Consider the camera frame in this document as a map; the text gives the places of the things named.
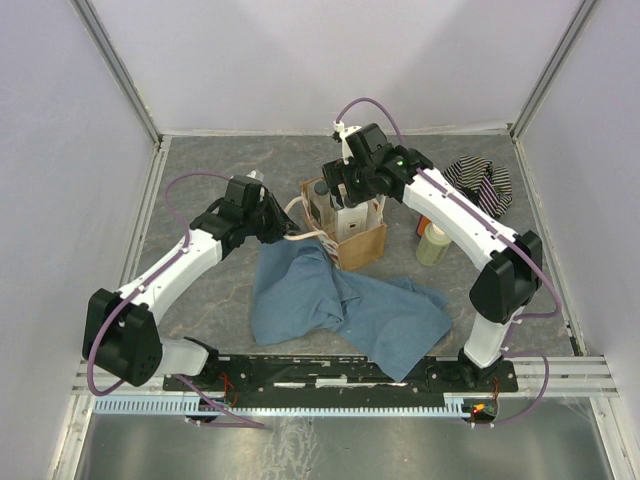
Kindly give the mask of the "white square bottle grey cap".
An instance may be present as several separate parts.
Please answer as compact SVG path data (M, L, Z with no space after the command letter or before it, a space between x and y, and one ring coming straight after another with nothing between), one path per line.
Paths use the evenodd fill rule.
M366 230L368 203L354 203L347 196L346 187L341 184L338 186L339 193L343 202L343 207L336 210L335 213L335 234L338 243L342 243L355 235Z

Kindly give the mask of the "clear square bottle grey cap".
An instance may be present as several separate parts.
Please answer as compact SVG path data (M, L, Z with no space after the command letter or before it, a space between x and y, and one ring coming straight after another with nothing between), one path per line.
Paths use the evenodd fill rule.
M335 209L330 189L324 180L318 180L309 190L310 211L316 223L326 232L335 231Z

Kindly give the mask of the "watermelon print canvas bag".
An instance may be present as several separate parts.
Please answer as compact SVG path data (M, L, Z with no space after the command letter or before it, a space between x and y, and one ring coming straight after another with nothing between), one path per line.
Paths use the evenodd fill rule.
M368 216L366 230L342 243L338 243L335 231L329 233L322 230L310 211L309 190L318 180L323 179L316 177L301 182L300 195L291 200L285 210L291 210L296 204L301 205L304 222L308 230L314 233L312 239L320 242L335 268L344 271L353 271L381 258L384 254L387 231L387 226L383 218L385 200L373 199L367 201Z

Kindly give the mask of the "pale green bottle cream cap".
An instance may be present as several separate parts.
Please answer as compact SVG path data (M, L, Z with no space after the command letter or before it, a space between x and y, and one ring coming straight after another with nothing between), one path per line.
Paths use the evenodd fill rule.
M451 245L450 237L434 223L429 223L416 250L416 258L423 266L439 264Z

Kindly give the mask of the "orange bottle blue sprayer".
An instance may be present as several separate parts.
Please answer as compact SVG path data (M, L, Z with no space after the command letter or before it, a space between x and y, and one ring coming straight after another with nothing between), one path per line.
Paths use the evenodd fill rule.
M426 228L430 223L431 223L431 220L428 217L421 215L418 221L418 224L416 226L416 234L419 237L422 237L424 235Z

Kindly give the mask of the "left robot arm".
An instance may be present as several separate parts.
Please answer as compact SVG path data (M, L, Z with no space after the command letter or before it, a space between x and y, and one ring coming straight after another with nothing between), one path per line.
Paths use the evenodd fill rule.
M163 339L158 326L173 303L205 272L225 260L249 237L271 244L298 232L257 171L227 180L223 197L193 221L159 261L114 291L89 299L82 355L87 383L96 396L96 369L118 384L139 387L156 375L183 375L199 390L215 387L221 368L216 350L194 339Z

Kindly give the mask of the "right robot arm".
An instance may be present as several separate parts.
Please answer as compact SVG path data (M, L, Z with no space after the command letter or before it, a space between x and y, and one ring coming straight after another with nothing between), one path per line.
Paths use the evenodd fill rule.
M542 245L500 224L464 198L422 153L392 144L371 123L333 124L341 157L322 173L340 207L385 196L429 218L472 261L479 272L469 298L476 314L471 334L459 351L456 373L468 390L489 384L503 360L510 326L541 286Z

